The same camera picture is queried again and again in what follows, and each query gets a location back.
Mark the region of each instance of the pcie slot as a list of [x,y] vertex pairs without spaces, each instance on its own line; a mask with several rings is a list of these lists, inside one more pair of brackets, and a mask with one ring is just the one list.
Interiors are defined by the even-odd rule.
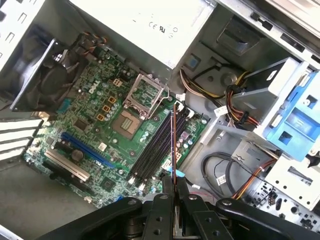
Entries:
[[57,153],[55,150],[48,149],[44,155],[51,159],[56,164],[60,165],[64,169],[68,170],[70,173],[78,177],[82,181],[87,181],[90,177],[90,174],[80,168],[79,166],[75,165],[73,162],[66,159],[64,156]]
[[67,183],[70,183],[80,189],[83,192],[89,193],[91,195],[94,195],[95,193],[90,189],[90,187],[86,186],[84,183],[81,183],[76,177],[72,177],[72,174],[65,170],[64,168],[61,168],[55,164],[53,164],[50,161],[44,161],[42,165],[50,169],[55,176],[59,176],[60,178],[64,179]]
[[84,154],[97,160],[99,163],[104,164],[110,168],[114,168],[114,165],[109,163],[107,159],[105,159],[103,156],[101,156],[99,153],[95,152],[94,150],[90,149],[88,146],[86,146],[84,143],[80,142],[78,139],[74,138],[73,136],[71,136],[69,133],[63,132],[61,134],[61,138],[62,140],[65,140],[71,143],[72,145],[74,145],[75,148],[84,152]]

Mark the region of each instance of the motherboard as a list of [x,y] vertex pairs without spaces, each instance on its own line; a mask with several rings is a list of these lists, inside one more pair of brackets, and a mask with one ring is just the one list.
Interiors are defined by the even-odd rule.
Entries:
[[170,112],[175,104],[181,165],[206,127],[202,115],[167,86],[105,50],[91,61],[57,115],[46,121],[24,159],[98,208],[162,191],[170,174]]

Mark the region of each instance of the cable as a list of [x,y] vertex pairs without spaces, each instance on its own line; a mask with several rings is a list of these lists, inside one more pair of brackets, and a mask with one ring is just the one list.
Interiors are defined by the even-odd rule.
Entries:
[[231,176],[230,176],[231,167],[234,162],[235,162],[234,160],[229,161],[225,168],[226,185],[228,186],[228,189],[230,190],[232,195],[234,195],[237,192],[231,183]]
[[205,156],[201,161],[201,174],[205,180],[205,182],[208,184],[208,186],[211,188],[211,190],[218,196],[218,199],[225,198],[221,192],[219,192],[215,186],[210,182],[209,176],[207,174],[207,164],[211,158],[221,158],[223,160],[232,161],[230,154],[224,153],[224,152],[214,152],[207,156]]
[[[222,159],[220,162],[218,162],[215,166],[214,166],[214,169],[213,169],[213,175],[215,177],[215,179],[217,180],[218,177],[217,177],[217,174],[216,174],[216,169],[217,167],[224,161],[225,159]],[[221,185],[219,184],[219,189],[221,191],[221,193],[223,194],[223,191],[222,191],[222,188],[221,188]]]

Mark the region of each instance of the green circuit board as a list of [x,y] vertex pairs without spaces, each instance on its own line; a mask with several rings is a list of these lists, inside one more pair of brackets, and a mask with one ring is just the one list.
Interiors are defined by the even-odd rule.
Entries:
[[[121,197],[134,196],[142,199],[148,193],[162,191],[159,175],[169,174],[164,171],[171,164],[169,151],[143,190],[135,184],[128,184],[128,174],[176,102],[174,97],[163,100],[150,119],[141,120],[135,109],[123,107],[123,101],[131,90],[138,72],[106,52],[101,58],[104,60],[102,63],[91,62],[86,67],[71,94],[62,104],[56,119],[43,124],[24,155],[24,159],[35,170],[51,176],[53,172],[44,166],[45,161],[50,161],[45,152],[61,143],[61,134],[67,132],[103,156],[113,167],[101,164],[87,154],[79,160],[74,160],[70,152],[54,148],[90,174],[89,179],[81,183],[90,191],[81,190],[64,178],[55,179],[98,208]],[[157,90],[154,87],[143,83],[138,86],[132,97],[150,105],[156,94]],[[128,118],[120,123],[124,115]],[[187,121],[183,139],[177,136],[180,140],[177,152],[181,155],[177,166],[186,158],[205,126],[199,114]]]

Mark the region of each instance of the screw hole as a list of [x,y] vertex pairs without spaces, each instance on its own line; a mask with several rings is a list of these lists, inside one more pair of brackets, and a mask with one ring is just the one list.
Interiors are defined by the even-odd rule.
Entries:
[[161,230],[160,229],[156,229],[153,231],[154,235],[161,235]]
[[212,232],[213,236],[219,236],[220,235],[220,232],[218,230],[215,230]]

